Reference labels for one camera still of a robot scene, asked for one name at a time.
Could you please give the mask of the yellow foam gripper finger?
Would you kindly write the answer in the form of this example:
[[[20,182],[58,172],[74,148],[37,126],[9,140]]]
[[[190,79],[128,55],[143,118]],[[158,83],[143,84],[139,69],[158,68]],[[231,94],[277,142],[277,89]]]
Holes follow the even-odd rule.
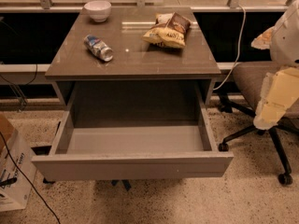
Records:
[[[278,124],[299,99],[299,69],[286,67],[275,74],[267,73],[260,97],[253,124],[260,130],[269,130]]]

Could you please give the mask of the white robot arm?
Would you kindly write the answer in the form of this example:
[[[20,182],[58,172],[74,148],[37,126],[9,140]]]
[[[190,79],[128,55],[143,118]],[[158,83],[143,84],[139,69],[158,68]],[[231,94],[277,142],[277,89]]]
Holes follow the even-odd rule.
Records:
[[[263,79],[261,100],[253,124],[269,130],[278,124],[299,98],[299,0],[295,0],[276,24],[251,42],[256,49],[269,49],[280,69]]]

